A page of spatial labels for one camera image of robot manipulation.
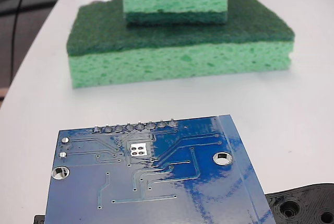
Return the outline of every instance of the blue circuit board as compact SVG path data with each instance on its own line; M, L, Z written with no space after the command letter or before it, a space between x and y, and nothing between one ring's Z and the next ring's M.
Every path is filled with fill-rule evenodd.
M59 132L45 224L275 223L229 115Z

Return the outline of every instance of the black plastic part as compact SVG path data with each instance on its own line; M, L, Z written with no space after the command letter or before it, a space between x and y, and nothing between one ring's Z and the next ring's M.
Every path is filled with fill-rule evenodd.
M33 224L44 224L45 215L36 215Z
M267 194L276 224L334 224L334 184L316 184ZM34 224L44 224L36 215Z

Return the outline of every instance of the table surface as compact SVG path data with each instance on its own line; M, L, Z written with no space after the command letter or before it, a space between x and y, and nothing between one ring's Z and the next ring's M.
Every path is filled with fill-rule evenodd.
M0 109L2 223L45 213L60 129L231 114L265 193L334 183L334 0L259 0L295 31L288 71L73 89L66 41L93 1L58 1Z

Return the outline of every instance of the black cable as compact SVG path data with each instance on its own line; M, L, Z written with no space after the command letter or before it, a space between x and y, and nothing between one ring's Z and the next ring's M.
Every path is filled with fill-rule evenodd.
M16 12L14 15L14 24L13 24L13 31L11 33L11 49L10 49L10 83L13 81L14 78L14 53L15 53L15 34L16 34L16 25L17 19L19 17L19 13L21 10L23 0L19 0L19 4L17 5Z

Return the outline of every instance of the mounting hole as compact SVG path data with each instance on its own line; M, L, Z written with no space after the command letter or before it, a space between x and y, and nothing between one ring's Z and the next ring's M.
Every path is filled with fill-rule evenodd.
M296 202L287 201L280 206L280 211L285 217L292 218L299 213L300 208Z
M232 163L232 156L227 152L218 152L213 156L213 161L220 166L226 166Z
M51 177L55 180L63 180L69 175L69 169L67 167L56 167L52 170Z
M332 223L333 220L334 220L334 216L332 213L330 212L324 212L322 215L321 215L321 221L323 223Z

